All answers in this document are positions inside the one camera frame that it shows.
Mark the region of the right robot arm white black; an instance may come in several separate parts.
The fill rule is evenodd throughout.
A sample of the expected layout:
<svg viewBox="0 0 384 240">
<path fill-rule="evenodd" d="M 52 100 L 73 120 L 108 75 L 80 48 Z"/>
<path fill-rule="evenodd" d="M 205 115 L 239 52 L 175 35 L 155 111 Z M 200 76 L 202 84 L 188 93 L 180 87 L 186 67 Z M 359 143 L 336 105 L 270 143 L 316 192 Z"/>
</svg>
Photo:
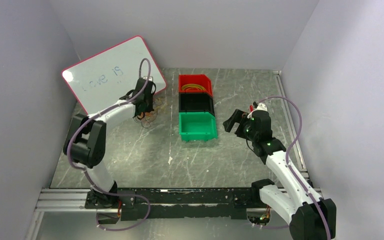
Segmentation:
<svg viewBox="0 0 384 240">
<path fill-rule="evenodd" d="M 273 137 L 268 111 L 256 108 L 248 113 L 236 109 L 223 122 L 224 130 L 230 132 L 234 124 L 238 124 L 235 135 L 251 142 L 254 154 L 275 174 L 286 191 L 283 193 L 270 179 L 259 180 L 251 185 L 250 202 L 255 207 L 266 204 L 273 209 L 287 223 L 294 240 L 334 239 L 335 203 L 323 198 L 287 159 L 287 149 Z"/>
</svg>

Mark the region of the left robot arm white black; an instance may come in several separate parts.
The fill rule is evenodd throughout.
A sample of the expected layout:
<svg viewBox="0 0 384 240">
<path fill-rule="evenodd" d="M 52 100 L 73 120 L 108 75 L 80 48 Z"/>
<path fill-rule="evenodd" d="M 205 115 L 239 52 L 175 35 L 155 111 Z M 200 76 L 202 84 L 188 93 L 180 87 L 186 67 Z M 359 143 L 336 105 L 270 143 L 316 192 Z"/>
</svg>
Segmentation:
<svg viewBox="0 0 384 240">
<path fill-rule="evenodd" d="M 156 88 L 150 77 L 140 77 L 135 88 L 111 106 L 89 115 L 77 114 L 71 119 L 63 153 L 69 164 L 82 171 L 89 181 L 87 203 L 90 207 L 112 208 L 121 204 L 117 183 L 103 161 L 107 133 L 126 120 L 152 112 Z"/>
</svg>

